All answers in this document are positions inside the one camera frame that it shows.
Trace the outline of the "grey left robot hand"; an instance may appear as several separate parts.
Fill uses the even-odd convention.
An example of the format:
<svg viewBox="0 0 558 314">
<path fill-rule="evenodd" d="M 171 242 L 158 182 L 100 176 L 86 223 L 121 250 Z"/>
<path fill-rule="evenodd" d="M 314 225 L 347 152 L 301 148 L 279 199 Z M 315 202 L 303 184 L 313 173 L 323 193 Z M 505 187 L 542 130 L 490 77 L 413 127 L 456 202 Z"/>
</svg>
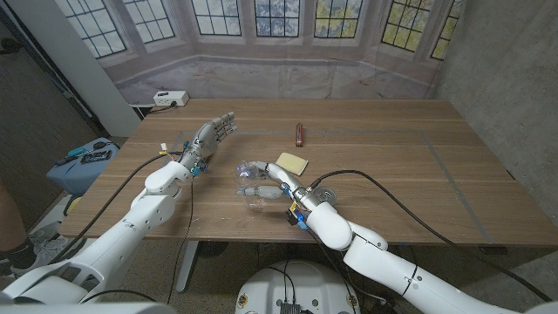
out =
<svg viewBox="0 0 558 314">
<path fill-rule="evenodd" d="M 235 113 L 229 112 L 204 124 L 188 146 L 183 149 L 179 163 L 195 173 L 216 152 L 218 145 L 237 129 Z"/>
</svg>

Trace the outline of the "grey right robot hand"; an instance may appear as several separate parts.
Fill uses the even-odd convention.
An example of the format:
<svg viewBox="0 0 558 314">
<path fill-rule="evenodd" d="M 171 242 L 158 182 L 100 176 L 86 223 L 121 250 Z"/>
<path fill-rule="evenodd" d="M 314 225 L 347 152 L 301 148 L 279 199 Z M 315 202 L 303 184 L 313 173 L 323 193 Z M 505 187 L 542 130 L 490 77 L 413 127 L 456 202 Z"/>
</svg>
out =
<svg viewBox="0 0 558 314">
<path fill-rule="evenodd" d="M 262 207 L 265 199 L 276 200 L 283 195 L 309 211 L 321 204 L 293 174 L 275 163 L 244 161 L 236 167 L 234 179 L 236 194 L 248 197 L 249 207 Z"/>
</svg>

